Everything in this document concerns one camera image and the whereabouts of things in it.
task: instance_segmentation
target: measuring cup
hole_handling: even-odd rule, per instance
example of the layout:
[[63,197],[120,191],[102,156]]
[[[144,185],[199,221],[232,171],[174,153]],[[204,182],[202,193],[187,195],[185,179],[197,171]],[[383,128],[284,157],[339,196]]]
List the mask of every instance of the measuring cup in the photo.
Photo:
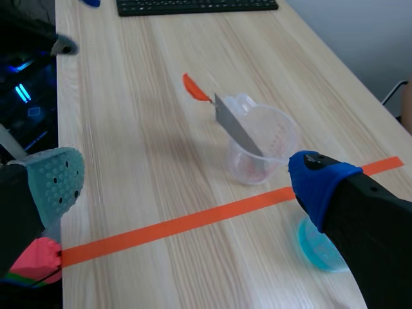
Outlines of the measuring cup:
[[245,93],[236,98],[226,97],[224,102],[263,154],[250,153],[230,138],[227,155],[230,173],[247,185],[266,182],[296,152],[299,140],[296,123],[276,108],[256,104]]
[[303,253],[316,267],[328,272],[349,270],[345,260],[330,239],[318,232],[309,217],[300,222],[298,238]]

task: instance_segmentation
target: orange tape line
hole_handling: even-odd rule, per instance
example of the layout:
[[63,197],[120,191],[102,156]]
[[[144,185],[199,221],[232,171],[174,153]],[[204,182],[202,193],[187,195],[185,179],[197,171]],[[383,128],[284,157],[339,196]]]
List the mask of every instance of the orange tape line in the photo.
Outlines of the orange tape line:
[[[365,165],[362,168],[364,169],[365,174],[373,175],[403,165],[404,164],[398,157],[393,157]],[[189,214],[187,216],[93,241],[85,245],[69,248],[62,251],[62,266],[67,267],[90,259],[95,259],[100,256],[105,256],[106,254],[139,246],[188,230],[197,229],[198,227],[233,218],[284,201],[290,201],[294,198],[295,194],[292,187],[285,187],[257,196],[252,196],[250,198],[245,198],[244,200],[213,207],[205,211],[195,212],[194,214]]]

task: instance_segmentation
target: keyboard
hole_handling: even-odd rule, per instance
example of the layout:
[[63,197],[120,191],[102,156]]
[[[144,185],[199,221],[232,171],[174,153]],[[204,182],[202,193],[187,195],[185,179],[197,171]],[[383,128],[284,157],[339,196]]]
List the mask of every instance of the keyboard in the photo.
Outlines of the keyboard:
[[120,16],[277,10],[275,0],[117,0]]

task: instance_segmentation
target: pink object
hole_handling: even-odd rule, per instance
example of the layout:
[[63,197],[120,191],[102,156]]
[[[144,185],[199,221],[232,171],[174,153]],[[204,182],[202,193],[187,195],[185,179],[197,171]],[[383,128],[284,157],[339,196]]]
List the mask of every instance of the pink object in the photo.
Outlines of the pink object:
[[[21,254],[9,272],[35,281],[40,280],[61,266],[61,250],[62,247],[56,241],[47,237],[37,238]],[[53,283],[61,277],[62,273],[57,272],[44,282]]]

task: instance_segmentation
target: wooden table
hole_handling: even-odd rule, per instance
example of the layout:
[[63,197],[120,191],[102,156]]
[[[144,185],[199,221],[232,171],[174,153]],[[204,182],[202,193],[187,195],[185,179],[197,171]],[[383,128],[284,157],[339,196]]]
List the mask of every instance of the wooden table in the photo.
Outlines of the wooden table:
[[[227,136],[209,104],[183,90],[248,93],[299,124],[303,149],[363,165],[406,164],[374,178],[411,199],[412,138],[283,1],[276,12],[119,18],[56,1],[60,145],[78,148],[84,189],[62,219],[70,248],[287,185],[283,167],[247,187],[226,170]],[[63,270],[67,308],[364,308],[350,273],[306,261],[295,200]]]

